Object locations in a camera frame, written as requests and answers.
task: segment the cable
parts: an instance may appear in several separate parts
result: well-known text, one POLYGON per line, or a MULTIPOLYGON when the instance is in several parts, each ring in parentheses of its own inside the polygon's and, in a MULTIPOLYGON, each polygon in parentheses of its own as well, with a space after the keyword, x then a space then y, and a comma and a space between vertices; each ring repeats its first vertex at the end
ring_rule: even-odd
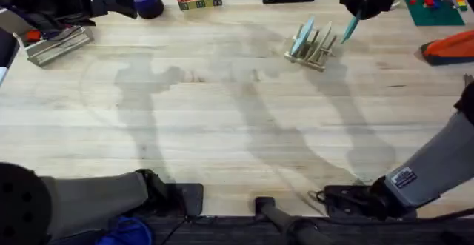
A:
POLYGON ((215 227, 215 228, 223 228, 223 229, 226 229, 226 228, 236 228, 236 227, 246 227, 246 226, 255 226, 256 224, 258 223, 261 223, 264 221, 264 218, 259 218, 259 219, 254 219, 252 220, 251 222, 248 222, 248 223, 244 223, 244 224, 215 224, 215 222, 217 221, 218 219, 218 216, 213 216, 213 218, 211 219, 210 222, 206 222, 206 223, 199 223, 198 221, 204 219, 204 218, 208 218, 206 216, 199 216, 197 218, 195 218, 193 221, 191 221, 191 224, 193 226, 206 226, 206 227, 215 227))
MULTIPOLYGON (((321 195, 324 194, 324 191, 322 190, 318 192, 309 191, 307 194, 310 197, 310 199, 317 201, 320 204, 326 205, 324 199, 321 197, 321 195)), ((344 200, 346 201, 351 201, 351 202, 354 201, 353 198, 348 198, 347 196, 343 196, 343 195, 335 195, 335 196, 344 198, 344 200)), ((360 201, 354 201, 354 202, 358 205, 362 204, 362 202, 360 201)), ((474 207, 457 211, 457 212, 451 212, 446 215, 439 215, 433 218, 417 218, 417 219, 403 220, 403 221, 343 222, 343 221, 334 220, 332 218, 314 218, 313 220, 323 221, 329 224, 337 224, 337 225, 342 225, 342 226, 390 226, 390 225, 434 224, 434 223, 461 218, 468 215, 474 215, 474 207)))
POLYGON ((164 240, 160 243, 160 245, 165 245, 169 239, 173 236, 173 234, 181 227, 184 225, 184 223, 191 223, 191 226, 208 226, 208 227, 224 227, 224 228, 234 228, 234 227, 245 227, 245 226, 253 226, 253 225, 256 225, 260 222, 263 221, 263 219, 259 219, 259 220, 254 220, 252 222, 249 222, 249 223, 245 223, 245 224, 225 224, 225 225, 218 225, 218 224, 214 224, 214 222, 217 220, 217 216, 214 216, 213 219, 211 220, 211 222, 209 223, 199 223, 198 221, 203 219, 203 218, 207 218, 206 216, 198 216, 196 218, 189 218, 189 217, 185 217, 183 221, 181 221, 179 224, 177 224, 175 227, 173 227, 170 231, 170 233, 168 233, 168 235, 166 236, 166 238, 164 238, 164 240))
POLYGON ((164 238, 164 240, 160 243, 160 245, 165 245, 169 241, 171 236, 173 236, 173 234, 176 232, 176 230, 178 230, 184 223, 188 222, 188 220, 189 220, 188 218, 184 218, 183 221, 181 221, 179 224, 173 227, 173 229, 170 231, 170 233, 168 233, 168 235, 166 236, 166 238, 164 238))
POLYGON ((66 36, 62 37, 62 38, 58 38, 58 39, 54 39, 54 38, 50 38, 50 39, 47 39, 47 41, 63 41, 65 40, 66 38, 69 38, 71 37, 72 34, 76 33, 78 30, 80 30, 82 28, 82 26, 78 26, 76 27, 74 30, 71 30, 71 32, 69 32, 66 36))

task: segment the green mat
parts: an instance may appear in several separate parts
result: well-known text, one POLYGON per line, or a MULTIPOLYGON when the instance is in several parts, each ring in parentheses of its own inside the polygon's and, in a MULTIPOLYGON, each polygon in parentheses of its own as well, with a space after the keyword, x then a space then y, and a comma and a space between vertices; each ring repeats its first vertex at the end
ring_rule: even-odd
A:
POLYGON ((423 7, 423 0, 416 0, 415 4, 410 4, 410 0, 405 0, 408 10, 417 26, 463 26, 464 21, 457 9, 453 9, 445 1, 437 9, 423 7))

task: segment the wooden table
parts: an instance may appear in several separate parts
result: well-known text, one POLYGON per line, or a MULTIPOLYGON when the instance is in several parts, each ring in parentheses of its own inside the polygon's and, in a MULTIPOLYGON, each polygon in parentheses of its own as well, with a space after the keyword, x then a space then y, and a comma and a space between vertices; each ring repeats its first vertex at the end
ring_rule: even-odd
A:
MULTIPOLYGON (((472 24, 416 27, 404 3, 361 22, 325 73, 283 54, 311 15, 343 33, 351 15, 338 0, 224 0, 185 13, 164 3, 153 20, 96 19, 96 41, 45 70, 20 53, 0 91, 1 160, 68 178, 150 168, 202 183, 206 215, 251 215, 259 195, 319 215, 308 190, 370 184, 403 163, 444 126, 474 72, 413 56, 472 24)), ((422 215, 471 207, 473 185, 422 215)))

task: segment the blue tape roll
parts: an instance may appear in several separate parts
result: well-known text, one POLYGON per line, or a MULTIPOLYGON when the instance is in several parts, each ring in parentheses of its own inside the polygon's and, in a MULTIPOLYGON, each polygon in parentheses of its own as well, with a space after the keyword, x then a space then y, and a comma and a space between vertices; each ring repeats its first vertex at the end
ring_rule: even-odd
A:
POLYGON ((133 0, 138 14, 144 19, 154 19, 161 15, 164 5, 161 0, 133 0))

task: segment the label sticker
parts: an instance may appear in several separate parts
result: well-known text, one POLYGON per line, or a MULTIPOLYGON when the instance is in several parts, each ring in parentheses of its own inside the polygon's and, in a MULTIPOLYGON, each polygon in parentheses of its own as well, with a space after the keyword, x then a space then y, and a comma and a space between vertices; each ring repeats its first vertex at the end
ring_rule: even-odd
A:
POLYGON ((392 178, 392 182, 399 189, 405 187, 416 179, 416 174, 409 168, 405 167, 400 172, 396 173, 392 178))

